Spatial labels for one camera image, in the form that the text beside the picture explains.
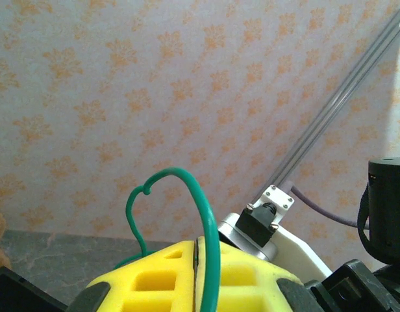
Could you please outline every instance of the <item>yellow foam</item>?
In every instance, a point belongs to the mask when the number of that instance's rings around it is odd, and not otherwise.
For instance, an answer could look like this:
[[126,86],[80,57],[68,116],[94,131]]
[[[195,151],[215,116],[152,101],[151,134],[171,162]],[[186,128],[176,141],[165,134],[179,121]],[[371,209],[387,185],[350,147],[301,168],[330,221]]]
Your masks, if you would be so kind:
[[106,281],[111,288],[97,311],[193,311],[193,252],[193,241],[179,242],[99,276],[89,286]]
[[[199,238],[195,310],[200,310],[205,281],[205,240]],[[277,285],[279,278],[301,283],[293,274],[225,243],[220,243],[218,312],[292,312]]]

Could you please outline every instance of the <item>marble surface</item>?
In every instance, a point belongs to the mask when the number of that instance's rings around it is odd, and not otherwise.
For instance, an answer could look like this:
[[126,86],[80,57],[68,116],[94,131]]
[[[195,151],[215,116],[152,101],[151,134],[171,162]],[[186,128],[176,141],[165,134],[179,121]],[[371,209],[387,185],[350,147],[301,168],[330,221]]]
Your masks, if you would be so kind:
[[[170,244],[147,242],[148,250]],[[94,278],[140,252],[136,240],[24,231],[7,231],[0,247],[14,272],[67,305]]]

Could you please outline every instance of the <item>wallpaper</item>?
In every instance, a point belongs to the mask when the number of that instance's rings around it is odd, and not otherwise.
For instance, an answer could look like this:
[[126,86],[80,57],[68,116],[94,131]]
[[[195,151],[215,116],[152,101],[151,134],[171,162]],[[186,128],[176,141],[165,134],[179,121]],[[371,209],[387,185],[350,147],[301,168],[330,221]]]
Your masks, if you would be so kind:
[[[12,229],[130,238],[129,192],[167,166],[218,220],[240,211],[399,7],[0,1],[0,211]],[[201,234],[176,178],[134,215],[146,239]]]
[[[348,105],[290,177],[326,210],[356,220],[368,182],[368,161],[400,157],[400,42],[394,43]],[[342,226],[296,201],[282,224],[308,241],[331,268],[370,257],[356,229]]]

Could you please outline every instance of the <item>aluminum rail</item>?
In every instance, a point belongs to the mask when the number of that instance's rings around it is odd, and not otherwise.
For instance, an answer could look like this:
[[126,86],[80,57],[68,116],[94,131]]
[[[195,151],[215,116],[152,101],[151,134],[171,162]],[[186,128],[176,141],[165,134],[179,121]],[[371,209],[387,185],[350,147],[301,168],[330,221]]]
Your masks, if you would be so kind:
[[358,61],[350,75],[318,113],[314,121],[294,144],[293,148],[287,153],[284,160],[259,190],[253,201],[251,201],[252,203],[256,202],[270,185],[281,186],[286,181],[287,177],[297,167],[324,130],[326,130],[337,113],[348,102],[350,96],[368,75],[369,71],[395,41],[398,34],[400,34],[400,10],[393,16],[383,32],[381,32],[376,41]]

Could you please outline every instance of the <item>black cylinder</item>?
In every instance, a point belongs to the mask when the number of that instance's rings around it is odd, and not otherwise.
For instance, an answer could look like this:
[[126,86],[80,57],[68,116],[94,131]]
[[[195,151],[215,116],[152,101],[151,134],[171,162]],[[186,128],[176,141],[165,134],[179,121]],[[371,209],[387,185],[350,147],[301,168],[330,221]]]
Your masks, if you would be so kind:
[[371,160],[368,188],[370,244],[400,263],[400,157]]

